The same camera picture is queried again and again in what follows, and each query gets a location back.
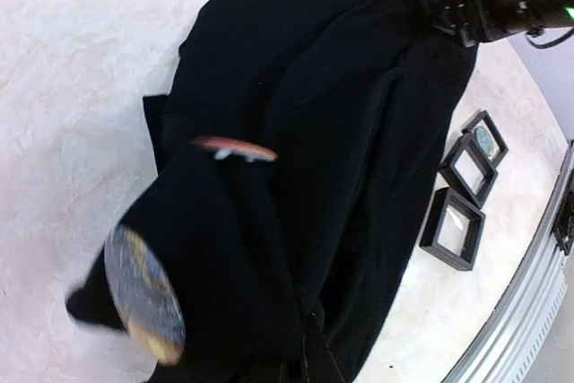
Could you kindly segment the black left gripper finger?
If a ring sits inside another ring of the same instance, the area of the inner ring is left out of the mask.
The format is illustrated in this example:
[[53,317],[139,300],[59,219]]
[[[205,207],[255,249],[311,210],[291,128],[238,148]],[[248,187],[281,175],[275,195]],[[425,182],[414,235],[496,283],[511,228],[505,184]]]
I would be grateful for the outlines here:
[[315,313],[306,318],[301,354],[302,382],[345,383],[346,379],[332,354]]

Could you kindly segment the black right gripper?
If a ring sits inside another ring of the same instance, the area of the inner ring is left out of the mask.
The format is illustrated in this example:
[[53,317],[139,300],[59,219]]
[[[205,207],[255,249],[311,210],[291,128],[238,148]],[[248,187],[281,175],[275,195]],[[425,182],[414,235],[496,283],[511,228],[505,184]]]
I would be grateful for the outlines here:
[[538,29],[532,0],[439,0],[437,31],[470,48]]

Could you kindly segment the green round brooch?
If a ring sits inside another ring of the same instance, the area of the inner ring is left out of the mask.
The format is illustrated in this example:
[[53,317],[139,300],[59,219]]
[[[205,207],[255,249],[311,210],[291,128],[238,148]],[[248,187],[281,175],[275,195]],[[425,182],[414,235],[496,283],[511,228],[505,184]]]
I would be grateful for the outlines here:
[[493,160],[498,153],[499,147],[489,129],[484,126],[477,126],[474,129],[474,138],[484,155],[490,160]]

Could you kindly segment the black garment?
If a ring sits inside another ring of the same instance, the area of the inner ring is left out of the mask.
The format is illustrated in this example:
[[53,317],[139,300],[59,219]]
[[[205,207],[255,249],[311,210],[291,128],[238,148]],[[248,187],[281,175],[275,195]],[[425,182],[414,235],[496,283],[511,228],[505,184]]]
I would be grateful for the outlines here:
[[[476,52],[437,0],[209,0],[171,90],[144,102],[158,178],[122,216],[163,263],[186,328],[154,382],[301,380],[315,313],[346,382],[384,325]],[[217,161],[219,136],[274,162]]]

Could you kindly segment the yellow blue round brooch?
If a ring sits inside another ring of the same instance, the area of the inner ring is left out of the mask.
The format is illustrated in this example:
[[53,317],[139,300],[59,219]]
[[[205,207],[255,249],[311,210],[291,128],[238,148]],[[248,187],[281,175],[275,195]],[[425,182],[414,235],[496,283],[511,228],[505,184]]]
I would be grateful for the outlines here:
[[170,279],[146,242],[117,225],[105,241],[104,267],[128,334],[160,364],[178,364],[186,341],[184,318]]

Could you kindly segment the red round brooch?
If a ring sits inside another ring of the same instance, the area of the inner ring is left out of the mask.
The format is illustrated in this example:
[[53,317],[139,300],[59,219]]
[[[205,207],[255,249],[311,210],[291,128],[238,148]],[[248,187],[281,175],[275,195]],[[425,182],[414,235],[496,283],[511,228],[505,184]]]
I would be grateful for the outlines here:
[[191,144],[211,152],[217,161],[225,160],[231,156],[243,158],[246,162],[274,162],[278,159],[278,155],[274,151],[261,145],[228,137],[198,136],[192,140]]

